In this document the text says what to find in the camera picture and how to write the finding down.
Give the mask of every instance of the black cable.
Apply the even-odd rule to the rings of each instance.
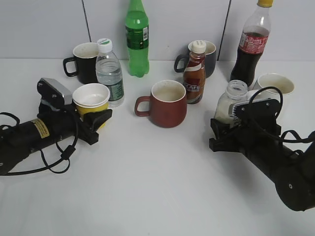
[[[78,138],[79,138],[79,126],[78,126],[78,121],[76,120],[75,115],[74,115],[71,111],[68,111],[67,109],[64,109],[64,111],[71,115],[71,117],[73,118],[73,121],[74,121],[74,123],[75,123],[75,137],[74,137],[73,143],[72,143],[72,145],[71,145],[71,146],[75,147],[76,144],[77,144],[77,142],[78,142]],[[12,114],[10,114],[10,115],[8,115],[8,114],[10,114],[10,113],[0,113],[0,115],[6,115],[6,116],[9,116],[9,117],[15,117],[17,120],[16,120],[15,118],[14,118],[14,119],[17,121],[17,125],[18,125],[19,122],[20,122],[20,120],[19,120],[16,116],[14,116],[14,115],[12,115]],[[63,150],[61,149],[61,147],[58,145],[57,142],[56,142],[56,146],[57,146],[58,150],[59,150],[61,153],[63,153]],[[56,161],[55,163],[53,163],[53,164],[51,164],[51,165],[48,165],[48,163],[47,163],[47,161],[46,161],[46,159],[45,159],[45,156],[44,156],[43,151],[40,150],[40,153],[41,153],[41,158],[42,158],[42,160],[43,160],[43,162],[44,162],[45,167],[42,167],[42,168],[39,168],[39,169],[35,169],[35,170],[31,170],[31,171],[8,172],[8,173],[6,173],[4,176],[29,175],[29,174],[34,174],[34,173],[42,172],[42,171],[45,171],[45,170],[50,170],[51,172],[53,172],[53,173],[55,173],[55,174],[63,174],[63,173],[65,173],[65,172],[70,168],[70,160],[67,159],[67,161],[68,161],[68,166],[67,166],[63,171],[60,171],[60,172],[53,171],[51,168],[54,167],[54,166],[56,166],[56,165],[58,165],[58,164],[60,164],[62,161],[64,161],[64,159],[61,158],[61,159],[59,159],[58,161]]]
[[[284,138],[281,138],[281,137],[278,137],[278,136],[275,136],[273,134],[270,134],[268,133],[266,130],[264,130],[258,123],[257,121],[254,119],[253,117],[253,114],[252,114],[252,102],[253,100],[255,99],[255,97],[257,97],[258,94],[260,94],[261,92],[265,91],[265,90],[268,90],[268,89],[274,89],[276,90],[279,95],[280,95],[280,110],[279,112],[277,113],[276,115],[276,118],[279,116],[280,114],[280,111],[281,111],[281,108],[282,108],[282,105],[283,105],[283,94],[282,92],[280,91],[280,89],[278,89],[277,87],[273,87],[273,86],[269,86],[269,87],[265,87],[265,88],[262,88],[260,89],[259,91],[257,91],[251,98],[250,98],[250,101],[249,101],[249,115],[250,115],[250,119],[251,121],[254,123],[254,125],[257,127],[257,129],[259,129],[262,133],[264,133],[266,136],[268,136],[269,138],[273,139],[273,140],[276,140],[276,141],[279,141],[279,142],[282,142],[282,143],[292,143],[292,144],[298,144],[298,143],[304,143],[304,144],[308,144],[308,143],[311,143],[311,142],[314,142],[315,141],[315,135],[314,135],[314,132],[311,133],[309,135],[308,138],[305,138],[305,139],[296,139],[296,140],[291,140],[291,139],[284,139]]]
[[[283,132],[283,134],[281,135],[281,138],[284,139],[288,133],[292,134],[296,140],[301,139],[300,135],[295,130],[287,130],[287,131]],[[283,146],[284,146],[284,143],[279,142],[279,148],[282,149]]]
[[[47,163],[47,161],[46,161],[46,159],[45,159],[45,155],[44,155],[44,153],[43,153],[43,150],[40,150],[40,154],[41,154],[41,159],[43,160],[43,162],[44,162],[46,168],[47,168],[48,170],[50,170],[52,173],[55,173],[55,174],[63,174],[63,173],[65,173],[67,170],[69,170],[69,168],[70,168],[70,159],[68,159],[68,166],[67,166],[63,171],[54,171],[54,170],[52,170],[52,169],[49,167],[49,165],[48,165],[48,163]]]

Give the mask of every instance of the plastic bottle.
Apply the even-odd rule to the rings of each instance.
[[[112,52],[112,41],[102,38],[97,43],[98,56],[95,67],[97,80],[110,90],[109,107],[118,107],[125,98],[122,69],[119,60]]]
[[[256,65],[264,51],[271,29],[269,9],[273,0],[259,0],[256,11],[247,19],[231,80],[244,81],[250,86],[255,77]]]
[[[206,82],[205,51],[206,43],[204,41],[193,41],[189,54],[189,62],[183,75],[188,104],[198,103],[202,99]]]
[[[237,125],[238,120],[230,117],[228,110],[230,105],[246,101],[247,91],[247,85],[243,81],[230,81],[226,87],[225,93],[222,94],[218,101],[214,118],[223,124],[230,124],[231,128]]]
[[[126,17],[126,38],[130,75],[143,77],[149,73],[149,19],[141,0],[130,0]]]

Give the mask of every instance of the water bottle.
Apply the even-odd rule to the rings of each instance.
[[[97,41],[96,76],[99,83],[110,90],[109,108],[118,107],[124,102],[123,74],[119,60],[112,52],[113,43],[108,38]]]

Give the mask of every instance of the coffee bottle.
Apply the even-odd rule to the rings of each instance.
[[[188,104],[200,102],[206,82],[205,63],[206,43],[193,41],[189,54],[189,62],[184,70],[184,87]]]

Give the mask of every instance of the white cap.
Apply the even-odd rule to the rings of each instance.
[[[101,38],[97,41],[98,50],[102,53],[108,53],[113,50],[113,43],[109,38]]]
[[[205,53],[206,43],[203,40],[193,41],[191,44],[191,51],[197,54]]]

